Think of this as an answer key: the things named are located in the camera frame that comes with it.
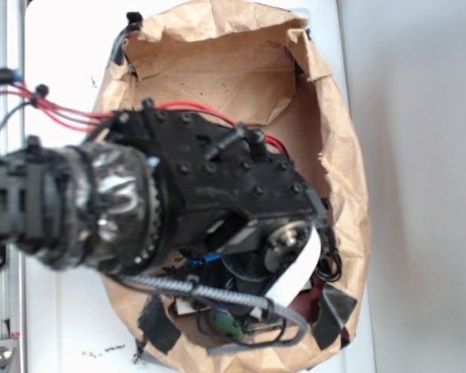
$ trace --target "white surface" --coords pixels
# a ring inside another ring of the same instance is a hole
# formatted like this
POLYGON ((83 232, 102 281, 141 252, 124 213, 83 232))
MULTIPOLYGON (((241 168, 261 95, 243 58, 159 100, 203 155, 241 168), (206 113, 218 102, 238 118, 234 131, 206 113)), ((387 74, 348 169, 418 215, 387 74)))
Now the white surface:
POLYGON ((342 0, 378 373, 466 372, 466 0, 342 0))
MULTIPOLYGON (((29 85, 44 82, 50 98, 65 106, 91 110, 112 42, 126 26, 125 13, 144 17, 181 1, 34 0, 26 15, 26 77, 29 85)), ((311 36, 346 91, 338 14, 333 0, 266 2, 311 17, 311 36)), ((28 112, 28 133, 41 134, 44 144, 77 143, 80 135, 65 130, 38 112, 28 112)), ((50 272, 28 260, 27 321, 30 372, 170 371, 134 365, 133 337, 110 308, 99 275, 91 270, 50 272), (105 349, 124 345, 106 352, 105 349)), ((356 342, 314 371, 318 373, 373 373, 370 313, 364 299, 356 342)))

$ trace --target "wire bundle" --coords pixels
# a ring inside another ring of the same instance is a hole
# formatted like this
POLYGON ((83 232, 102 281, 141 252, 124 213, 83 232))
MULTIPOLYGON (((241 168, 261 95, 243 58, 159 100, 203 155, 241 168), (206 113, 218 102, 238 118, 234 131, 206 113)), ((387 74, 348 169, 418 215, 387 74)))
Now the wire bundle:
MULTIPOLYGON (((65 106, 57 105, 51 101, 45 99, 45 96, 48 94, 48 88, 45 85, 39 85, 36 88, 35 92, 31 92, 26 83, 23 82, 22 85, 10 85, 11 88, 16 90, 3 90, 0 91, 0 96, 10 95, 18 96, 24 99, 27 99, 26 102, 20 103, 18 106, 14 107, 9 114, 2 120, 0 123, 0 130, 7 124, 9 118, 18 110, 22 109, 25 106, 32 105, 38 110, 41 110, 45 115, 52 119, 55 123, 60 124, 63 127, 69 128, 73 131, 90 133, 93 129, 104 120, 109 119, 114 116, 114 113, 86 113, 79 110, 74 110, 67 108, 65 106), (85 127, 79 127, 73 125, 69 122, 74 122, 77 124, 84 124, 85 127)), ((208 114, 213 117, 224 120, 226 123, 236 126, 237 121, 232 120, 231 118, 225 116, 222 113, 203 105, 201 103, 194 103, 190 101, 172 101, 168 103, 163 103, 157 105, 155 109, 158 110, 171 110, 171 111, 193 111, 196 113, 208 114)), ((278 152, 287 154, 287 150, 284 147, 283 143, 275 138, 274 136, 266 135, 266 143, 275 147, 278 152)))

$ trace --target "white wall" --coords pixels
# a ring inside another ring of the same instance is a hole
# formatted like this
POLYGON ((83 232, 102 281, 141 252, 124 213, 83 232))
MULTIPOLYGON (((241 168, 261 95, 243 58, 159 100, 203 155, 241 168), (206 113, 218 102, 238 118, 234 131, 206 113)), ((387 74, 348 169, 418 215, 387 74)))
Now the white wall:
POLYGON ((378 373, 466 372, 466 0, 340 0, 378 373))

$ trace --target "metal frame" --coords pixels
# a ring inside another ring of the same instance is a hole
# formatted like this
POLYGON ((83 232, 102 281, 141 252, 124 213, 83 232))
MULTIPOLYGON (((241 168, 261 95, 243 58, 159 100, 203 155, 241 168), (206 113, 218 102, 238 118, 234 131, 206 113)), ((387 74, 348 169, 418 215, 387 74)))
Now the metal frame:
MULTIPOLYGON (((27 0, 0 0, 0 67, 24 72, 24 15, 27 0)), ((14 99, 0 97, 0 118, 14 99)), ((24 144, 21 113, 0 134, 0 149, 8 152, 24 144)), ((9 246, 0 271, 0 371, 26 373, 26 304, 24 254, 9 246)))

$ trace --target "black screw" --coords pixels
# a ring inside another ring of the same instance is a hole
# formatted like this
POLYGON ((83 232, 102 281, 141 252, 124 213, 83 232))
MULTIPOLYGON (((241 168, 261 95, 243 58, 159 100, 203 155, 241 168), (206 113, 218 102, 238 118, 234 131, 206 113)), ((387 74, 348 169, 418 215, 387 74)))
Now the black screw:
POLYGON ((246 171, 250 170, 252 168, 252 163, 250 161, 243 161, 242 162, 242 168, 246 171))
POLYGON ((164 110, 157 110, 155 112, 155 116, 157 117, 158 121, 163 122, 167 118, 167 113, 164 110))
POLYGON ((262 186, 262 185, 257 185, 257 186, 254 188, 254 193, 255 193, 257 196, 262 196, 265 192, 266 192, 266 190, 264 189, 264 186, 262 186))
POLYGON ((192 116, 189 113, 181 114, 181 120, 184 124, 189 124, 192 121, 192 116))
POLYGON ((147 97, 146 99, 144 99, 141 102, 141 105, 143 105, 143 107, 146 107, 147 109, 149 109, 151 107, 154 107, 154 100, 151 99, 150 97, 147 97))
POLYGON ((190 172, 190 167, 186 163, 180 163, 178 164, 178 170, 183 174, 187 174, 190 172))
POLYGON ((295 193, 300 193, 302 191, 302 185, 300 185, 299 183, 295 183, 294 185, 292 185, 292 190, 295 193))
POLYGON ((281 162, 278 167, 280 168, 281 171, 287 171, 288 170, 288 162, 281 162))
POLYGON ((205 169, 207 173, 215 173, 217 171, 216 165, 210 162, 205 163, 203 169, 205 169))

